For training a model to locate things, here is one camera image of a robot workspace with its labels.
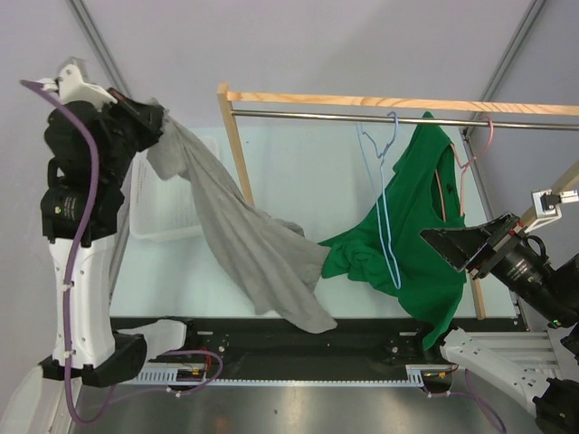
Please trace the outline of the green t shirt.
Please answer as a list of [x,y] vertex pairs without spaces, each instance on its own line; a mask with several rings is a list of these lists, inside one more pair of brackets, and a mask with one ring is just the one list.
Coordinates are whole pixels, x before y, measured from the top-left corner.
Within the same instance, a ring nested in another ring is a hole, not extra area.
[[345,275],[395,297],[412,318],[431,326],[422,339],[424,349],[435,346],[449,329],[467,280],[420,236],[424,229],[465,226],[450,143],[440,126],[419,124],[386,185],[400,290],[394,288],[384,262],[375,204],[359,224],[321,243],[329,249],[322,278]]

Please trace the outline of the pink wire hanger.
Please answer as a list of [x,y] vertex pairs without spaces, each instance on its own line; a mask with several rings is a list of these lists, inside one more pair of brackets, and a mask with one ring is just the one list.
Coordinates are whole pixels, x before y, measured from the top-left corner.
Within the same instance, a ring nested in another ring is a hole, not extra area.
[[486,144],[481,148],[478,153],[474,153],[471,157],[469,157],[465,162],[460,160],[457,147],[450,143],[450,148],[453,153],[453,158],[455,160],[456,165],[460,169],[460,183],[459,183],[459,205],[460,205],[460,217],[465,216],[465,179],[467,172],[474,166],[474,163],[477,162],[484,154],[486,154],[489,150],[489,147],[494,138],[494,122],[490,118],[489,115],[483,115],[482,119],[484,120],[484,124],[486,127],[489,128],[489,136],[487,139]]

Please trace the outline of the grey t shirt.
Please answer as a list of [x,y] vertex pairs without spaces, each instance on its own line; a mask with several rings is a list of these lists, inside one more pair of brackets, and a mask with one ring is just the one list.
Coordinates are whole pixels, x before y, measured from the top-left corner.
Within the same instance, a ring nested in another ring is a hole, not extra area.
[[311,334],[336,328],[315,296],[327,247],[307,239],[295,222],[247,203],[219,159],[169,115],[163,117],[161,136],[148,149],[147,161],[161,179],[180,176],[191,185],[210,251],[256,314],[274,311]]

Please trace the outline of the blue wire hanger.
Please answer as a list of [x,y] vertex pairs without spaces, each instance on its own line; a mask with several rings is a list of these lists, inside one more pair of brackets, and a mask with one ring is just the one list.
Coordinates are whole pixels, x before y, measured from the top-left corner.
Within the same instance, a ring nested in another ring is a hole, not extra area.
[[[399,118],[395,111],[390,111],[387,114],[387,117],[390,118],[394,122],[394,132],[391,138],[384,144],[382,149],[379,149],[378,144],[372,138],[372,136],[365,130],[363,124],[358,122],[356,124],[356,138],[359,146],[359,150],[361,152],[361,156],[363,158],[365,170],[368,176],[368,180],[375,197],[375,216],[377,219],[377,229],[378,229],[378,236],[379,242],[381,246],[381,250],[384,254],[384,262],[390,274],[391,280],[393,281],[394,288],[396,290],[400,290],[402,288],[402,276],[401,271],[399,268],[398,260],[395,256],[393,245],[392,245],[392,230],[391,230],[391,221],[390,215],[388,211],[388,204],[386,200],[386,184],[384,181],[384,163],[385,158],[388,154],[389,149],[394,144],[395,140],[397,139],[397,133],[399,128]],[[363,145],[363,138],[366,138],[372,145],[375,151],[375,158],[379,161],[379,174],[380,174],[380,181],[381,181],[381,193],[377,193],[377,189],[375,187],[374,178],[370,169],[370,165],[368,163],[368,159],[365,154],[365,148]]]

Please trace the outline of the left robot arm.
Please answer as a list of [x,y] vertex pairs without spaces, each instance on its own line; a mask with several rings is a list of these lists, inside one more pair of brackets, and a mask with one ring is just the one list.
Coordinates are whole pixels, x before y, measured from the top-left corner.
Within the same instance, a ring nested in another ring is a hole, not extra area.
[[178,319],[158,319],[117,330],[109,316],[109,267],[121,187],[133,158],[162,136],[164,110],[114,89],[110,102],[86,99],[59,104],[48,117],[44,140],[53,157],[41,200],[43,236],[49,242],[57,283],[58,323],[44,377],[80,378],[106,388],[137,377],[146,362],[170,352],[194,359],[199,338]]

